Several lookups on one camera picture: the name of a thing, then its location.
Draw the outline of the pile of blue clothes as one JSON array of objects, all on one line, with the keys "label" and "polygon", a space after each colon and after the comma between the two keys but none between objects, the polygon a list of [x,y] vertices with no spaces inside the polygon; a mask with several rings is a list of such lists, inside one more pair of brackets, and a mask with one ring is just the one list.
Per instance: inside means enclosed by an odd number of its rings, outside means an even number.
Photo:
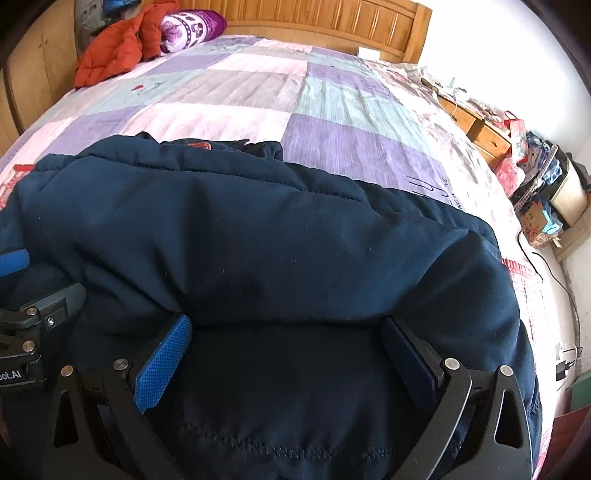
[{"label": "pile of blue clothes", "polygon": [[545,140],[532,131],[526,135],[527,155],[518,168],[525,179],[510,197],[515,213],[543,187],[552,185],[563,173],[558,153],[559,145]]}]

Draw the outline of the dark red wooden door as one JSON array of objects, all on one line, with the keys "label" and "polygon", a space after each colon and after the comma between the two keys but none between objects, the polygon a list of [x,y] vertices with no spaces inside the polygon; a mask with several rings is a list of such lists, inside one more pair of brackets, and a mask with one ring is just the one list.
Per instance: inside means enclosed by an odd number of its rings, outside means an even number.
[{"label": "dark red wooden door", "polygon": [[540,479],[591,480],[590,406],[554,419]]}]

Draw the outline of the wooden wardrobe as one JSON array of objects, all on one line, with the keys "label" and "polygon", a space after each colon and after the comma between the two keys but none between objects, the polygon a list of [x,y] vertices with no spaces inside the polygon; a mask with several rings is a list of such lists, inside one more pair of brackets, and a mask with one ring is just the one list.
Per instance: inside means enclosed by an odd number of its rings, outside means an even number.
[{"label": "wooden wardrobe", "polygon": [[73,88],[75,1],[34,1],[1,33],[1,152]]}]

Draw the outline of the cardboard box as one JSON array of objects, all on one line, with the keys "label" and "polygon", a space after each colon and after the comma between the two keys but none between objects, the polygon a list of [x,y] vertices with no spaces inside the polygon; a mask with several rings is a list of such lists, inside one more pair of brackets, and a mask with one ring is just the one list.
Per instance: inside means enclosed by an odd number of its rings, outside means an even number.
[{"label": "cardboard box", "polygon": [[541,202],[531,202],[520,215],[520,223],[528,243],[541,248],[553,242],[562,232],[563,224]]}]

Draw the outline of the orange red jacket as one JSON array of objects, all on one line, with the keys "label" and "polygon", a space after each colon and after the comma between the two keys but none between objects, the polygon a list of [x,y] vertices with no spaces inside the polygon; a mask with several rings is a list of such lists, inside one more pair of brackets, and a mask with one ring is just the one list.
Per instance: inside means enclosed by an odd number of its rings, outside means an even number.
[{"label": "orange red jacket", "polygon": [[178,1],[153,1],[133,18],[117,21],[104,29],[80,56],[74,88],[97,85],[130,72],[142,61],[158,57],[162,21],[178,9]]}]

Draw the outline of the pink gift bag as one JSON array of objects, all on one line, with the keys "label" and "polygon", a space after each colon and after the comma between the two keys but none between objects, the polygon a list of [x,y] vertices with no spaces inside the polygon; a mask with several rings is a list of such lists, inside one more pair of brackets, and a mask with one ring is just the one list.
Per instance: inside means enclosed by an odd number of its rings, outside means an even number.
[{"label": "pink gift bag", "polygon": [[526,177],[525,172],[518,166],[511,155],[505,157],[497,165],[494,173],[508,198],[516,192]]}]

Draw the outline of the wooden nightstand drawers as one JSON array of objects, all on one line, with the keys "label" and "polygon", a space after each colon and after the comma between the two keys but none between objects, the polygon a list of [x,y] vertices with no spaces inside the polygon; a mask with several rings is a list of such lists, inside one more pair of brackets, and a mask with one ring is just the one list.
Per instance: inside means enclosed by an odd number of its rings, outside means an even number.
[{"label": "wooden nightstand drawers", "polygon": [[495,170],[510,153],[511,141],[509,136],[479,113],[475,113],[468,107],[463,106],[459,101],[441,95],[438,96],[438,101],[456,125],[475,145],[488,166]]}]

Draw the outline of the purple white pillow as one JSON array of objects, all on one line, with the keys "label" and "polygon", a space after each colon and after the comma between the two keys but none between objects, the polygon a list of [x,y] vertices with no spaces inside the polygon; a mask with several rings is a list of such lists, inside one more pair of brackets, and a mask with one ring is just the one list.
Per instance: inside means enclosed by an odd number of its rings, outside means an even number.
[{"label": "purple white pillow", "polygon": [[160,24],[162,54],[176,53],[219,37],[228,23],[212,10],[181,10],[163,17]]}]

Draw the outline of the pastel patchwork bed sheet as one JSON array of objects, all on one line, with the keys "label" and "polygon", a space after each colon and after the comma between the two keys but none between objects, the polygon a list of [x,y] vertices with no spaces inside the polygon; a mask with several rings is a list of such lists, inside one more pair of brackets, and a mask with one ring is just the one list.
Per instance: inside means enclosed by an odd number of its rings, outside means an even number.
[{"label": "pastel patchwork bed sheet", "polygon": [[311,46],[221,37],[67,93],[1,159],[8,196],[43,156],[115,134],[276,140],[287,161],[433,197],[485,220],[508,266],[546,414],[561,342],[552,281],[535,271],[510,200],[477,148],[408,64]]}]

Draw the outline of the wooden headboard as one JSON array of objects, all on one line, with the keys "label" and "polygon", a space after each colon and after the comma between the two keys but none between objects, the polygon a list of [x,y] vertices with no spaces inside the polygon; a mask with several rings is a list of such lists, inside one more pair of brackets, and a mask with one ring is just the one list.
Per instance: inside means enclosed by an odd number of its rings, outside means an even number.
[{"label": "wooden headboard", "polygon": [[432,10],[414,1],[186,0],[183,9],[212,10],[228,35],[251,35],[356,54],[367,48],[391,63],[416,63]]}]

